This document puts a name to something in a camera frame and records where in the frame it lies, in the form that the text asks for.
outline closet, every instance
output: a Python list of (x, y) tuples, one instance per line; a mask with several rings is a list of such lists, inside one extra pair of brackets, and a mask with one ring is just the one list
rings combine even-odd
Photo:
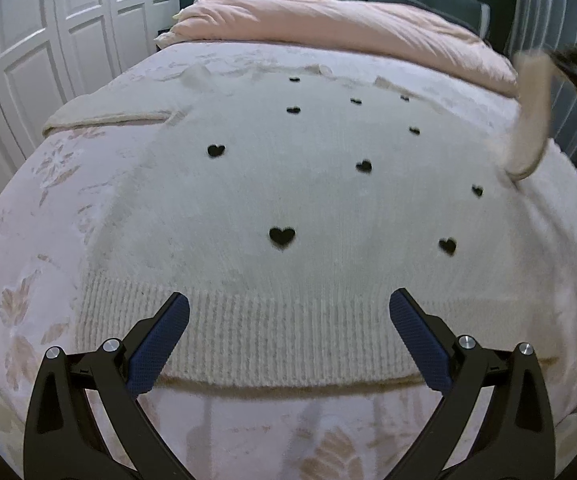
[(0, 0), (0, 193), (43, 123), (156, 51), (179, 0)]

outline pink blanket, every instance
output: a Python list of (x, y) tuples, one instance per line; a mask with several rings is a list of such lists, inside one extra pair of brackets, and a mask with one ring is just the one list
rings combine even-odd
[(505, 96), (517, 94), (510, 61), (444, 18), (402, 4), (342, 0), (195, 0), (157, 38), (284, 41), (404, 59)]

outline heart pattern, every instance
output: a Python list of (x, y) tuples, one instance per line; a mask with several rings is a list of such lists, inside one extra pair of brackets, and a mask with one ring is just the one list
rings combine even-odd
[(270, 239), (273, 240), (275, 245), (284, 248), (295, 238), (295, 230), (292, 227), (287, 227), (285, 229), (273, 227), (268, 231), (268, 236), (270, 236)]
[(449, 238), (448, 240), (442, 238), (439, 241), (439, 248), (449, 256), (453, 256), (453, 254), (455, 254), (455, 250), (457, 249), (457, 242), (454, 238)]
[(211, 144), (206, 151), (208, 152), (209, 157), (216, 158), (216, 156), (222, 155), (225, 149), (226, 147), (223, 146), (222, 144), (220, 144), (219, 146)]
[(355, 165), (355, 167), (357, 168), (358, 171), (361, 171), (362, 173), (370, 173), (371, 171), (373, 171), (373, 165), (367, 158), (362, 160), (362, 162), (358, 162)]

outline mattress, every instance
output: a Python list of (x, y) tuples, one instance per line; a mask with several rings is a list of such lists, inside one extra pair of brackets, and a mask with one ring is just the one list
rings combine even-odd
[[(474, 124), (482, 130), (483, 142), (498, 145), (517, 115), (512, 99), (408, 62), (278, 44), (177, 44), (111, 85), (169, 78), (197, 62), (212, 72), (252, 63), (312, 64), (367, 82), (381, 76), (397, 82), (403, 93), (422, 96)], [(56, 132), (0, 196), (0, 392), (21, 420), (46, 349), (58, 345), (73, 351), (73, 308), (81, 293), (87, 243), (121, 177), (158, 128), (151, 122)], [(571, 190), (562, 189), (561, 196), (570, 213), (558, 209), (553, 221), (577, 225), (577, 177), (568, 159), (551, 143), (538, 171), (563, 173), (571, 181)], [(566, 327), (565, 357), (546, 377), (556, 423), (577, 405), (577, 309), (560, 312), (559, 321)], [(465, 458), (490, 394), (488, 389), (480, 396), (451, 463)], [(440, 398), (422, 384), (268, 392), (162, 383), (140, 402), (198, 479), (359, 479), (383, 478)], [(91, 402), (113, 455), (128, 464), (95, 394)], [(326, 452), (336, 457), (334, 464), (322, 459)]]

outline curtain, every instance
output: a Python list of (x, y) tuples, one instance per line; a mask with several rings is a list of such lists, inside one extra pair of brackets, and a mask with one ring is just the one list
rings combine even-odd
[[(546, 46), (577, 44), (577, 0), (517, 0), (506, 54)], [(577, 92), (568, 82), (553, 82), (551, 137), (577, 167)]]

